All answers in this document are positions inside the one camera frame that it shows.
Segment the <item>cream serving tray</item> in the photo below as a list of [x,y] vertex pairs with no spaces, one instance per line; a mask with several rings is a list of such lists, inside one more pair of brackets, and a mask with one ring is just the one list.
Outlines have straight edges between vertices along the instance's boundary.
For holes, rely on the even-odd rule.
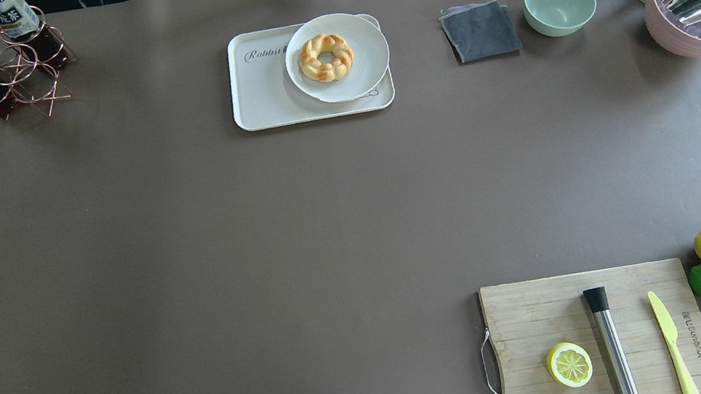
[[233,115],[246,131],[385,109],[396,95],[389,71],[352,101],[321,102],[300,90],[285,70],[287,45],[302,24],[237,34],[227,45]]

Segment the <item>white round plate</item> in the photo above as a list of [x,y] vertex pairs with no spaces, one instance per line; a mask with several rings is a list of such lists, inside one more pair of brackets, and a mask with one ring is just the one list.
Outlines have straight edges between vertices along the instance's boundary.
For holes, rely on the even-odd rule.
[[[299,56],[309,39],[319,34],[342,36],[353,49],[355,62],[344,78],[318,82],[301,72]],[[375,88],[388,69],[389,47],[379,26],[355,14],[332,14],[309,20],[289,39],[285,65],[292,83],[321,102],[348,102]]]

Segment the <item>grey folded cloth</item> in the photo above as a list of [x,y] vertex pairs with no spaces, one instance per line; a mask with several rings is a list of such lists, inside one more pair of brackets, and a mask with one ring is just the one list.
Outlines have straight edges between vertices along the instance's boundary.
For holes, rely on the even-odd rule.
[[509,7],[499,1],[471,3],[443,10],[439,23],[459,63],[512,53],[522,47]]

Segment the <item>wooden cutting board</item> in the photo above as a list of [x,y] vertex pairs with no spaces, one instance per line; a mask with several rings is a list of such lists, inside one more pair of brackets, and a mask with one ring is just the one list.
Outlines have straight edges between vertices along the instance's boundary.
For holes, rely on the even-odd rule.
[[[680,259],[667,259],[480,289],[501,393],[620,394],[583,298],[584,290],[599,286],[607,292],[638,394],[682,394],[648,292],[657,294],[677,325],[677,348],[701,392],[701,313]],[[549,375],[546,356],[560,342],[590,354],[594,373],[585,386],[569,388]]]

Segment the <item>half lemon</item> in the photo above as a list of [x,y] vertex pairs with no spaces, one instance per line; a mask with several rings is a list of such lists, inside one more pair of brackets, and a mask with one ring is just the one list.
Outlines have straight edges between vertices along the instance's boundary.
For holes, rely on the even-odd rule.
[[588,352],[570,342],[554,344],[546,355],[545,367],[555,381],[569,388],[585,386],[594,373]]

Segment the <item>mint green bowl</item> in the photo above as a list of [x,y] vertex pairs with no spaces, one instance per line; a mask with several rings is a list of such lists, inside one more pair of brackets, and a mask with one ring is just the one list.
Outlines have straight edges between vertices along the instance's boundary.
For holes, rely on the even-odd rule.
[[591,21],[597,0],[523,0],[524,18],[541,35],[562,38]]

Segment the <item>yellow plastic knife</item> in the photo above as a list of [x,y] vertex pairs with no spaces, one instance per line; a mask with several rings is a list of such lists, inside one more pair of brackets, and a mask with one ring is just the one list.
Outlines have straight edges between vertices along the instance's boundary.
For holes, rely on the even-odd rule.
[[677,325],[675,324],[674,320],[671,319],[668,309],[661,299],[659,299],[656,293],[650,291],[647,293],[646,298],[648,298],[648,302],[650,307],[652,307],[652,312],[654,313],[656,322],[658,323],[663,339],[665,340],[669,357],[673,362],[678,385],[680,385],[681,388],[681,393],[700,394],[699,387],[697,387],[695,380],[693,381],[690,370],[688,370],[686,362],[683,360],[681,351],[679,351],[677,346],[677,338],[679,334]]

